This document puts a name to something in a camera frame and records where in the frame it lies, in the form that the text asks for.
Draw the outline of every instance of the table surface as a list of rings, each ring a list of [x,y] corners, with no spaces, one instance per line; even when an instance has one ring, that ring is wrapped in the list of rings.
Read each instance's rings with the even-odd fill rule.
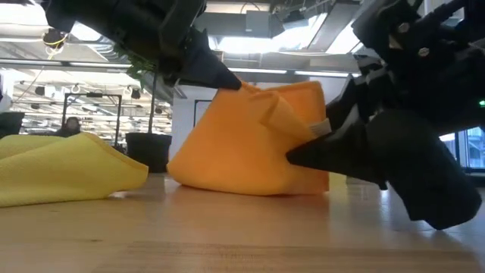
[[[479,272],[485,213],[447,231],[399,197],[338,183],[257,197],[152,176],[110,199],[0,209],[0,272]]]

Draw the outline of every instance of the ceiling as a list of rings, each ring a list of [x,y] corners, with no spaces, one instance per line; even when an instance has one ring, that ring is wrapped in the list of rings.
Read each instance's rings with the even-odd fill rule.
[[[46,48],[41,40],[49,27],[40,7],[1,5],[0,67],[3,68],[0,72],[10,73],[15,80],[12,110],[27,113],[25,132],[57,130],[61,126],[64,94],[94,92],[104,96],[74,97],[77,100],[70,99],[67,108],[67,116],[83,119],[85,130],[112,140],[117,103],[107,95],[121,95],[122,141],[125,133],[146,131],[154,93],[157,105],[163,110],[155,115],[154,131],[171,133],[170,104],[173,97],[183,99],[186,98],[184,90],[197,90],[184,86],[169,88],[161,80],[153,89],[153,76],[147,75],[142,80],[144,90],[141,90],[140,98],[132,99],[132,90],[139,89],[141,84],[125,74],[129,64],[126,58],[114,53],[113,43],[109,39],[83,25],[76,25],[62,50],[53,51]],[[314,73],[322,71],[326,73],[322,77],[341,77],[329,76],[329,71],[358,72],[353,57],[347,54],[356,50],[358,41],[355,41],[355,37],[340,38],[340,33],[352,22],[359,8],[358,1],[218,1],[208,3],[205,14],[195,25],[208,30],[210,46],[225,51],[225,65],[244,81],[294,83],[308,80],[310,76],[319,77]],[[291,11],[298,10],[308,19],[308,26],[284,31],[282,22]],[[253,15],[257,18],[263,15],[268,17],[270,25],[259,25],[261,28],[268,27],[267,37],[256,37],[255,32],[247,32],[251,23],[247,18]],[[276,27],[271,26],[272,21],[276,22]],[[236,36],[246,39],[239,40],[239,43],[236,41],[238,50],[234,46],[233,38]],[[340,45],[338,50],[328,54],[327,51],[338,39],[347,39],[354,45],[350,48]],[[258,46],[241,52],[240,49],[249,49],[249,45],[255,42]],[[23,63],[13,64],[9,62],[12,59],[23,60]],[[36,94],[38,87],[45,87],[48,96]]]

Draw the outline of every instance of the desk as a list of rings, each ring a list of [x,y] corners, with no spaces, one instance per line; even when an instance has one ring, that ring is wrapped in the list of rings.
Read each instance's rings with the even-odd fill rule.
[[[398,196],[342,182],[323,196],[145,187],[99,201],[0,209],[0,272],[479,272],[485,213],[448,231]]]

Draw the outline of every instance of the orange cloth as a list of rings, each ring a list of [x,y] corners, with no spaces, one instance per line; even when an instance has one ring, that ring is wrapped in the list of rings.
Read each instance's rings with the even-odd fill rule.
[[[228,193],[323,193],[328,173],[291,165],[285,154],[313,140],[309,126],[325,118],[318,82],[219,90],[168,172],[183,185]]]

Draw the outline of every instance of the metal frame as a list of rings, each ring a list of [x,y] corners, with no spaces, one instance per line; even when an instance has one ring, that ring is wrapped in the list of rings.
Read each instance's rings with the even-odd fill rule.
[[[70,96],[77,96],[77,97],[80,97],[80,96],[85,96],[85,97],[96,97],[96,98],[102,98],[103,96],[107,96],[107,97],[115,97],[115,98],[118,98],[118,113],[117,113],[117,118],[116,118],[116,135],[114,136],[114,144],[117,145],[118,144],[118,134],[120,133],[120,116],[121,116],[121,100],[123,98],[122,95],[105,95],[105,94],[100,94],[100,93],[94,93],[95,95],[93,95],[93,93],[84,93],[84,94],[75,94],[75,93],[65,93],[64,94],[64,107],[62,109],[62,123],[61,123],[61,126],[64,126],[65,122],[66,122],[66,114],[67,114],[67,107],[69,107],[70,105],[68,104],[68,101],[67,99],[70,97]]]

